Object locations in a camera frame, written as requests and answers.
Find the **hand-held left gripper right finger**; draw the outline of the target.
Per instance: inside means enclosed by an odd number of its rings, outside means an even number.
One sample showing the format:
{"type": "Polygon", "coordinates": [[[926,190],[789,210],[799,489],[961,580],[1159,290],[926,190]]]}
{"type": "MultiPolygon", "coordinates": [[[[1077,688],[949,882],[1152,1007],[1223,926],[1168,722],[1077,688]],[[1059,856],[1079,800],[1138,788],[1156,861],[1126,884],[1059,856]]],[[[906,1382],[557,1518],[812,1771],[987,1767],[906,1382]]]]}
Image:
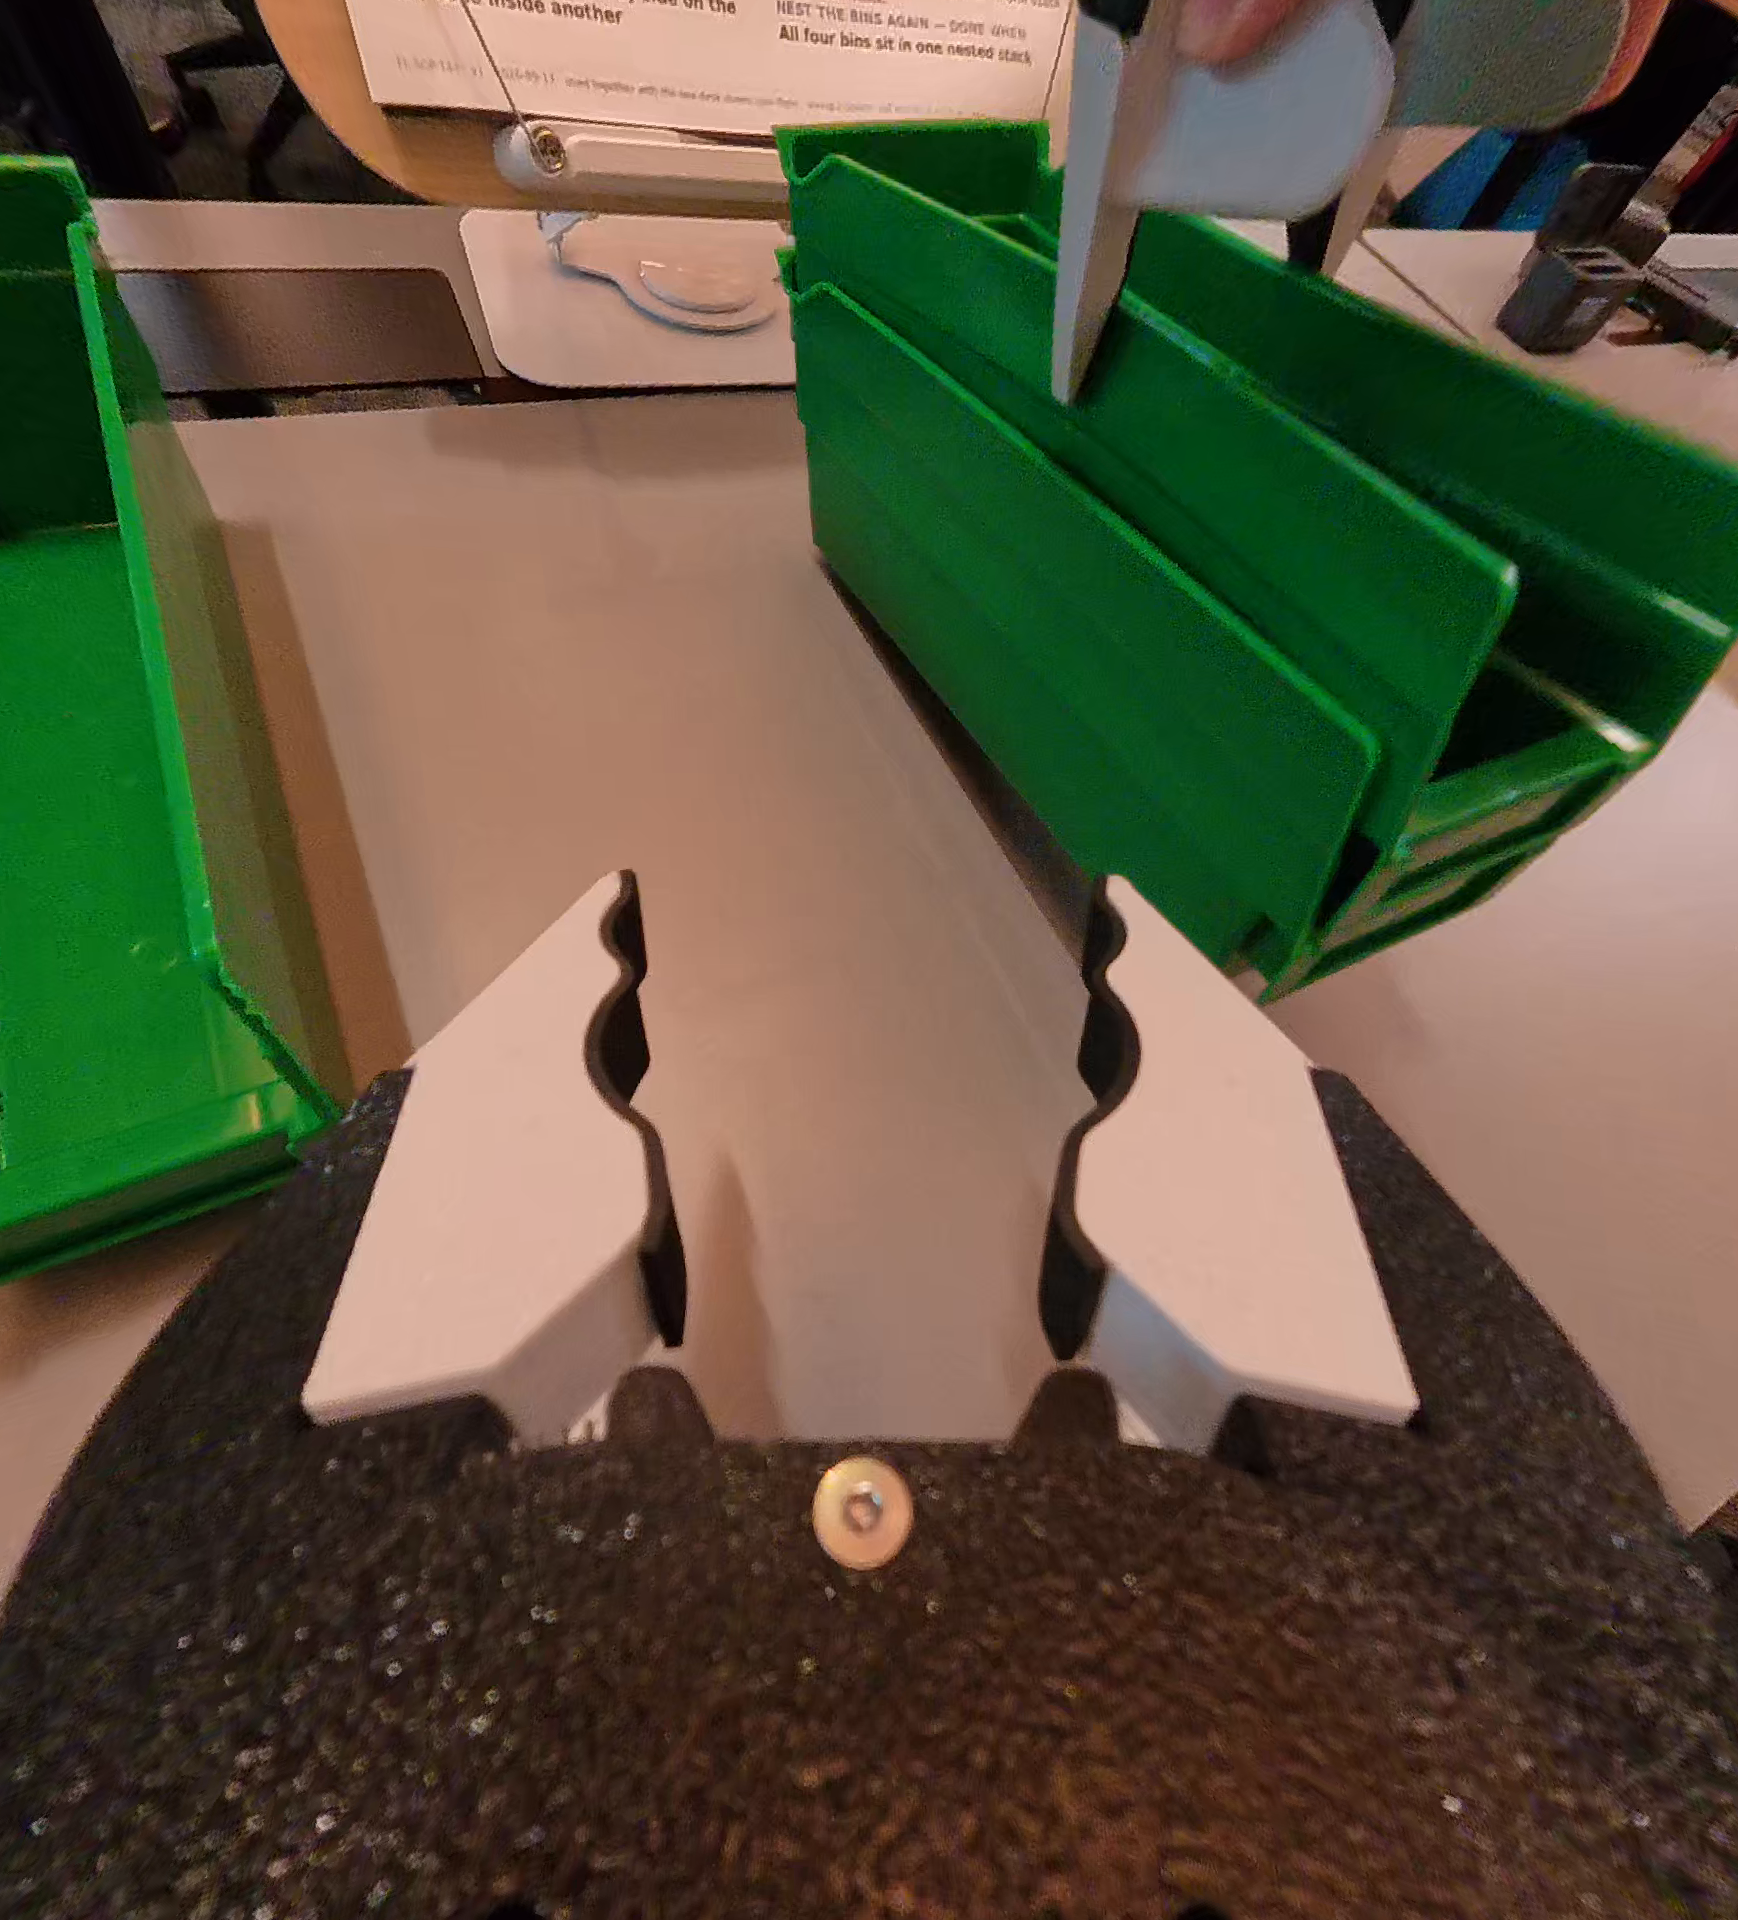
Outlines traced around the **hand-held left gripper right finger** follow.
{"type": "Polygon", "coordinates": [[[1246,1402],[1406,1429],[1419,1393],[1298,1044],[1126,877],[1089,896],[1037,1274],[1059,1369],[1134,1445],[1210,1456],[1246,1402]]]}

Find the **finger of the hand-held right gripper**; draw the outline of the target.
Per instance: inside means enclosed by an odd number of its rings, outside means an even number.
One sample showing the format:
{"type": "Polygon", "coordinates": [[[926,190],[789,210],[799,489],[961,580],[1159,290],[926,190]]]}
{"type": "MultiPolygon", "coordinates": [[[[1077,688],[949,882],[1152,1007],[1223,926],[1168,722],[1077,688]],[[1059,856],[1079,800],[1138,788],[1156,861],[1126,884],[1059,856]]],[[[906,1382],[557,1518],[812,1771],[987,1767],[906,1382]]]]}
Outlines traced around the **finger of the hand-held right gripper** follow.
{"type": "Polygon", "coordinates": [[[1062,199],[1050,316],[1050,394],[1074,403],[1113,313],[1138,210],[1126,180],[1159,107],[1159,6],[1073,8],[1062,199]]]}

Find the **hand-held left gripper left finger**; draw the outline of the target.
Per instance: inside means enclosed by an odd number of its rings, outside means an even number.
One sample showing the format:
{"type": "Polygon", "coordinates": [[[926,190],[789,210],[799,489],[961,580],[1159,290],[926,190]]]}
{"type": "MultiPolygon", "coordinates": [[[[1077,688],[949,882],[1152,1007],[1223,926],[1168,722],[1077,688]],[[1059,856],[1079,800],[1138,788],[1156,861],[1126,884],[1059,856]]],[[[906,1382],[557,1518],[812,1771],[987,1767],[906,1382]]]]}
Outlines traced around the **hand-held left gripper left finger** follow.
{"type": "Polygon", "coordinates": [[[632,870],[597,878],[412,1056],[303,1388],[321,1428],[485,1402],[561,1445],[687,1322],[632,870]]]}

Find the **grey desk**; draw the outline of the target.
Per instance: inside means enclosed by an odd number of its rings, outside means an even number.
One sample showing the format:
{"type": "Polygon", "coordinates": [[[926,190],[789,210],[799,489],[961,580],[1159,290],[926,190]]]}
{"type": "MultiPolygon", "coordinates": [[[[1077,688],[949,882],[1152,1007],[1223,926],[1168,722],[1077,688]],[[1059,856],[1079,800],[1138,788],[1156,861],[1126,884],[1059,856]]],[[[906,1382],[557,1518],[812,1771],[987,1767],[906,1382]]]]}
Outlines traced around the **grey desk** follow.
{"type": "MultiPolygon", "coordinates": [[[[355,1084],[635,869],[678,1366],[713,1426],[1001,1438],[1050,1363],[1087,882],[821,570],[795,403],[176,436],[355,1084]]],[[[1505,895],[1269,1016],[1362,1084],[1707,1520],[1738,1490],[1738,655],[1505,895]]]]}

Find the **person's right hand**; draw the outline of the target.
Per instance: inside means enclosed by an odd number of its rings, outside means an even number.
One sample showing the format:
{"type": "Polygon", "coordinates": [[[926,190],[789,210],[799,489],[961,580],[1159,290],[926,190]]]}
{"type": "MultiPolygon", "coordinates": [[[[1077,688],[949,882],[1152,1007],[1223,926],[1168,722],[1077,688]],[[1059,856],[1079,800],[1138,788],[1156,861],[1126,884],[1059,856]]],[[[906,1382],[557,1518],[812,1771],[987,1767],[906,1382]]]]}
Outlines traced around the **person's right hand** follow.
{"type": "Polygon", "coordinates": [[[1199,66],[1250,59],[1280,35],[1305,1],[1182,1],[1176,51],[1199,66]]]}

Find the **blue object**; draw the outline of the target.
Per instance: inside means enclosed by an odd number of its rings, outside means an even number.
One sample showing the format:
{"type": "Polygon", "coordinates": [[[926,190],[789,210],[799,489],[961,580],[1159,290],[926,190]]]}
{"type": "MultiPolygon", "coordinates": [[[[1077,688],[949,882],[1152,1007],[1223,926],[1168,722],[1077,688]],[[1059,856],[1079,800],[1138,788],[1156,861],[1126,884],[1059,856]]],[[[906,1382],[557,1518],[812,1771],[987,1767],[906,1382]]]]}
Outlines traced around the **blue object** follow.
{"type": "Polygon", "coordinates": [[[1571,151],[1554,131],[1476,131],[1399,198],[1389,225],[1534,231],[1554,207],[1571,151]]]}

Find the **black charger dock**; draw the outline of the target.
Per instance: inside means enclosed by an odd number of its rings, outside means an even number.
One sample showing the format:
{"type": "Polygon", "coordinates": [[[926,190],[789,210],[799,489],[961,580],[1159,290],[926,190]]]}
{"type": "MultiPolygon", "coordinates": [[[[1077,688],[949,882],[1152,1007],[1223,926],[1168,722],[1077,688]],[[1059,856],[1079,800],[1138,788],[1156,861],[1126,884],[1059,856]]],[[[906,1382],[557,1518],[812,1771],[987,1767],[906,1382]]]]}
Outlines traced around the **black charger dock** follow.
{"type": "Polygon", "coordinates": [[[1646,180],[1634,164],[1575,167],[1495,316],[1508,342],[1529,354],[1571,352],[1635,294],[1667,236],[1667,216],[1641,196],[1646,180]]]}

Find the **printed instruction sheet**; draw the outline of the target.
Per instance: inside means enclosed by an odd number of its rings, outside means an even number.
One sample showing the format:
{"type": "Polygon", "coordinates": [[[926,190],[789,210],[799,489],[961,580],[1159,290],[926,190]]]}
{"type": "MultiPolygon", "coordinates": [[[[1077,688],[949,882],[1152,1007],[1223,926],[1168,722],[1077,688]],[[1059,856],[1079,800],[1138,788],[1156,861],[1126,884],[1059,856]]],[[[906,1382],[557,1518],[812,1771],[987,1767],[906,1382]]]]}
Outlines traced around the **printed instruction sheet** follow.
{"type": "Polygon", "coordinates": [[[383,107],[750,135],[1042,116],[1060,1],[350,1],[383,107]]]}

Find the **black flat box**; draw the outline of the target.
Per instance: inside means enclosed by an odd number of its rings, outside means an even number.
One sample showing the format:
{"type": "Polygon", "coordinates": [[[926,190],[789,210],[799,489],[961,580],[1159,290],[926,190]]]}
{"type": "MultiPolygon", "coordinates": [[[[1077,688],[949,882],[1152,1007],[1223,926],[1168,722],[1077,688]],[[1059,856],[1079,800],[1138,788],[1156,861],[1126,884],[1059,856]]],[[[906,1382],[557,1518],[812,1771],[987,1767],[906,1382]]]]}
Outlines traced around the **black flat box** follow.
{"type": "Polygon", "coordinates": [[[1631,309],[1667,342],[1738,357],[1738,267],[1648,267],[1631,309]]]}

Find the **instruction sheet on wooden board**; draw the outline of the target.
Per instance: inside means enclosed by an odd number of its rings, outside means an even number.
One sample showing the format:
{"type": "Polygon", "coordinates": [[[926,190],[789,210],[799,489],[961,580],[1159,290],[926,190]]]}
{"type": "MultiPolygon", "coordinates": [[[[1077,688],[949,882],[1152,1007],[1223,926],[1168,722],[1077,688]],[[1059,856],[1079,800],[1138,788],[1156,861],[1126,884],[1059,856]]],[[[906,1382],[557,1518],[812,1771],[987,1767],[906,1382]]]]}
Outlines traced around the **instruction sheet on wooden board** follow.
{"type": "MultiPolygon", "coordinates": [[[[258,15],[269,30],[291,78],[307,94],[313,110],[334,135],[378,175],[423,202],[460,207],[525,207],[521,193],[496,171],[493,141],[496,131],[523,113],[383,107],[372,100],[346,6],[350,1],[263,1],[258,15]]],[[[1062,51],[1057,57],[1049,97],[1040,117],[1060,100],[1068,21],[1062,51]]],[[[776,156],[776,126],[765,134],[723,135],[754,138],[776,156]]]]}

